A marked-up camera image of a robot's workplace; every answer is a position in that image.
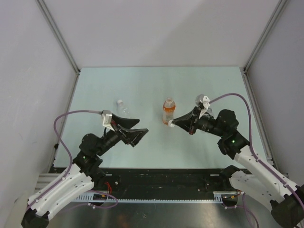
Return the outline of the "clear unlabelled plastic bottle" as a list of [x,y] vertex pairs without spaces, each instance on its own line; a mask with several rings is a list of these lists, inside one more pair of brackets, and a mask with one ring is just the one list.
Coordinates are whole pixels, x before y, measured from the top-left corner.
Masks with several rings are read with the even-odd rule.
[[127,108],[124,102],[122,104],[117,104],[117,111],[120,117],[130,117],[129,109]]

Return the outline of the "orange label bottle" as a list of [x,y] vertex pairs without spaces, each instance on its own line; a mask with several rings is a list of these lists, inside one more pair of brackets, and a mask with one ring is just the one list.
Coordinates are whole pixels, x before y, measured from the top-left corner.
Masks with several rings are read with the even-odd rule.
[[168,125],[169,121],[173,120],[175,108],[176,104],[173,98],[168,97],[163,104],[162,121],[164,124]]

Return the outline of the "blue label water bottle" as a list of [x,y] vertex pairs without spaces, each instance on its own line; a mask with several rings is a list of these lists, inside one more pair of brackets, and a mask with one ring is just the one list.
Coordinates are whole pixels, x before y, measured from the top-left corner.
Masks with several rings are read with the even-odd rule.
[[210,118],[214,119],[214,114],[211,108],[209,108],[206,112],[206,115],[209,116]]

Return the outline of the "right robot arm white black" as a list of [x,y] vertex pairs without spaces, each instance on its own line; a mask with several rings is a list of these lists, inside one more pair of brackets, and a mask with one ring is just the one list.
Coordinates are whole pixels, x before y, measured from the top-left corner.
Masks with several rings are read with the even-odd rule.
[[304,188],[280,173],[253,151],[249,140],[238,130],[234,111],[221,110],[214,118],[200,114],[195,107],[188,114],[171,120],[193,135],[201,130],[220,137],[218,147],[222,154],[244,166],[251,174],[230,165],[219,178],[223,190],[238,189],[264,205],[274,220],[283,228],[294,228],[304,219]]

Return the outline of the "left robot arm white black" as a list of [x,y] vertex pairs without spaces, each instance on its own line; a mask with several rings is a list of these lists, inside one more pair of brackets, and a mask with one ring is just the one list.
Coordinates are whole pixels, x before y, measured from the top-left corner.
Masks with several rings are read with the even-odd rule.
[[24,228],[45,228],[50,220],[67,204],[87,191],[101,189],[105,173],[99,167],[100,158],[119,142],[135,147],[148,133],[147,128],[134,129],[139,119],[122,118],[111,111],[97,111],[102,118],[101,137],[86,134],[75,158],[68,154],[70,163],[62,173],[28,199],[21,221]]

